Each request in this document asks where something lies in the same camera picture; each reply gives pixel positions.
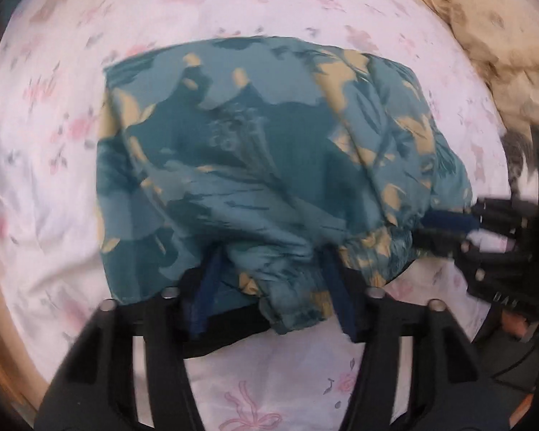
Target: pink floral bedsheet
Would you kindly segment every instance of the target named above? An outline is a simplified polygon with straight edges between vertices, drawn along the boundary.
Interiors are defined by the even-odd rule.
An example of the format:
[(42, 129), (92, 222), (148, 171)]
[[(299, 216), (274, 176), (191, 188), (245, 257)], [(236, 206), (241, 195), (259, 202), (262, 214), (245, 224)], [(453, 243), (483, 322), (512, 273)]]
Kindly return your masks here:
[[(23, 0), (0, 44), (0, 284), (46, 380), (109, 296), (94, 212), (104, 67), (176, 43), (259, 35), (411, 67), (474, 195), (509, 192), (489, 91), (420, 0)], [(388, 291), (415, 303), (445, 299), (469, 336), (488, 309), (440, 260), (416, 262)], [(207, 429), (326, 430), (341, 422), (362, 351), (330, 319), (283, 337), (260, 334), (187, 365)], [(406, 364), (395, 414), (406, 404)]]

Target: white bed sheet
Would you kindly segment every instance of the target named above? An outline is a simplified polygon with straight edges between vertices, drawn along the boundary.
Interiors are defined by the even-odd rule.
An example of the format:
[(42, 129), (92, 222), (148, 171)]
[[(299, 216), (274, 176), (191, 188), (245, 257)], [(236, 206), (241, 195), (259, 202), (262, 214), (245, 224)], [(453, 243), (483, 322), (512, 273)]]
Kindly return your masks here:
[[(0, 44), (0, 285), (46, 380), (109, 296), (93, 212), (103, 68), (152, 48), (262, 34), (411, 67), (474, 194), (509, 194), (489, 91), (420, 0), (23, 0)], [(387, 287), (409, 302), (444, 299), (472, 337), (488, 306), (465, 289), (453, 265), (435, 259)], [(206, 429), (337, 429), (362, 351), (330, 319), (251, 337), (187, 367)], [(407, 398), (406, 362), (402, 369), (396, 414)]]

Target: teal jacket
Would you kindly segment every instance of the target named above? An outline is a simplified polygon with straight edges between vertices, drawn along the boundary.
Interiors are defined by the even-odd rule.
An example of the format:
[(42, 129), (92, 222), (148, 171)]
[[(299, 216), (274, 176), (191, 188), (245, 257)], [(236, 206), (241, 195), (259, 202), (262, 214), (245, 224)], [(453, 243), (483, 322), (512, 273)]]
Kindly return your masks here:
[(372, 286), (415, 254), (431, 208), (471, 187), (412, 71), (290, 38), (188, 43), (106, 71), (100, 243), (113, 296), (147, 299), (223, 242), (215, 312), (251, 303), (278, 332), (332, 313), (325, 243)]

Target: yellow leaf print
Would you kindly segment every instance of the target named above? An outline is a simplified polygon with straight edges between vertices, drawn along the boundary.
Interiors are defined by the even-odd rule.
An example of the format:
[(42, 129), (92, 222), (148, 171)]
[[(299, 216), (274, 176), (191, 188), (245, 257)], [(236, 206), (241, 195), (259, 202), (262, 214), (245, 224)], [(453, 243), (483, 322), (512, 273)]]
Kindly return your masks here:
[(381, 231), (379, 233), (377, 244), (375, 245), (375, 250), (378, 252), (378, 254), (381, 254), (382, 256), (389, 257), (390, 256), (390, 245), (391, 245), (391, 237), (389, 236), (389, 232), (387, 231), (387, 228), (383, 227), (381, 228)]
[(329, 106), (337, 113), (345, 110), (346, 100), (343, 87), (347, 81), (355, 80), (355, 71), (343, 61), (322, 63), (318, 65), (321, 73), (315, 73), (315, 81), (323, 91)]
[(372, 231), (366, 238), (361, 239), (361, 244), (365, 247), (374, 247), (376, 242), (376, 232)]
[(373, 165), (375, 159), (377, 158), (377, 154), (375, 152), (366, 148), (359, 148), (358, 154), (359, 158), (365, 165)]
[(363, 259), (361, 257), (358, 257), (358, 264), (360, 269), (365, 269), (366, 267), (370, 267), (374, 262), (371, 259)]
[(403, 81), (403, 85), (407, 89), (410, 89), (415, 94), (415, 97), (417, 97), (417, 100), (421, 100), (421, 97), (419, 96), (419, 92), (417, 92), (417, 89), (412, 83), (410, 83), (409, 81)]
[(106, 239), (106, 226), (104, 224), (104, 216), (102, 215), (102, 209), (100, 209), (100, 205), (98, 202), (96, 202), (96, 224), (98, 227), (98, 245), (100, 248), (102, 248), (102, 245), (104, 244), (104, 240)]
[(401, 208), (400, 191), (401, 193), (405, 193), (400, 187), (390, 183), (383, 188), (381, 193), (383, 202), (396, 211)]
[(362, 55), (357, 50), (344, 50), (343, 56), (346, 61), (357, 71), (361, 72), (362, 74), (369, 74), (369, 71), (367, 70), (369, 58), (367, 58), (365, 55)]
[(431, 154), (435, 152), (433, 131), (431, 130), (427, 116), (421, 115), (421, 123), (410, 116), (402, 116), (395, 120), (395, 122), (412, 134), (418, 154)]
[(151, 181), (150, 177), (145, 178), (140, 184), (142, 188), (151, 188), (154, 186), (153, 181)]
[(236, 68), (232, 76), (235, 85), (240, 89), (243, 89), (249, 83), (248, 75), (243, 68)]
[(138, 122), (141, 112), (134, 96), (118, 88), (114, 89), (114, 94), (120, 100), (122, 128), (135, 125)]
[(144, 151), (142, 150), (142, 146), (139, 145), (138, 138), (135, 136), (130, 137), (130, 151), (132, 152), (132, 155), (137, 158), (140, 162), (147, 162), (148, 158), (144, 154)]
[(154, 113), (154, 109), (156, 108), (156, 104), (150, 105), (149, 107), (146, 107), (142, 114), (139, 117), (138, 123), (144, 123), (145, 120), (147, 120), (152, 113)]
[(118, 246), (118, 243), (120, 243), (119, 238), (110, 238), (104, 245), (102, 246), (102, 253), (106, 254), (112, 251), (116, 246)]
[(215, 169), (213, 165), (200, 165), (197, 170), (202, 173), (210, 173), (213, 172)]
[(381, 274), (375, 271), (373, 277), (370, 280), (372, 287), (383, 288), (387, 283)]
[(346, 267), (351, 267), (351, 262), (349, 261), (349, 253), (345, 246), (340, 246), (337, 252), (340, 255), (341, 260), (343, 261), (343, 264)]
[(260, 295), (260, 289), (247, 273), (240, 272), (240, 290), (246, 295)]
[(391, 237), (385, 227), (372, 231), (366, 238), (361, 239), (361, 244), (364, 247), (374, 247), (382, 256), (390, 256)]
[(352, 162), (357, 165), (361, 165), (362, 162), (365, 165), (372, 165), (377, 157), (375, 152), (366, 148), (359, 148), (358, 152), (356, 152), (354, 143), (346, 129), (342, 129), (338, 132), (333, 139), (333, 143), (339, 150), (348, 154)]
[(150, 105), (141, 112), (133, 95), (118, 88), (114, 89), (114, 93), (120, 99), (122, 110), (121, 123), (124, 129), (145, 122), (156, 108), (156, 105)]
[(185, 61), (185, 64), (191, 68), (195, 68), (196, 66), (199, 66), (202, 64), (202, 60), (200, 60), (199, 56), (197, 56), (195, 53), (188, 53), (184, 57), (184, 61)]
[(112, 114), (110, 108), (110, 94), (108, 90), (104, 93), (104, 101), (102, 103), (102, 109), (100, 110), (100, 124), (98, 126), (98, 138), (106, 139), (113, 138), (118, 134), (120, 129), (120, 123)]
[(332, 298), (328, 291), (312, 292), (310, 298), (324, 318), (329, 318), (333, 315)]
[(160, 241), (158, 237), (154, 237), (154, 239), (156, 240), (156, 244), (158, 245), (158, 248), (160, 249), (161, 253), (165, 254), (166, 251), (165, 251), (165, 246), (163, 245), (163, 243)]
[(198, 85), (196, 84), (196, 81), (188, 79), (187, 77), (184, 77), (184, 79), (182, 79), (181, 81), (188, 89), (191, 89), (192, 91), (198, 90)]

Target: crumpled fabric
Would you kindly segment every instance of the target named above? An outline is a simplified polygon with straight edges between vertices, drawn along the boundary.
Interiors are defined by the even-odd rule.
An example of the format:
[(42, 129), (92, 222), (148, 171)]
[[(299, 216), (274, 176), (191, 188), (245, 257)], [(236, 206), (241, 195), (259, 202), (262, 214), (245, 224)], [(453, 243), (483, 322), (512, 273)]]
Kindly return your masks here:
[(332, 304), (315, 255), (334, 244), (383, 286), (431, 208), (471, 187), (412, 71), (290, 38), (189, 43), (106, 71), (97, 195), (102, 259), (123, 303), (197, 266), (233, 266), (214, 313), (258, 303), (278, 332)]
[(505, 126), (539, 125), (539, 14), (525, 0), (423, 0), (492, 91)]

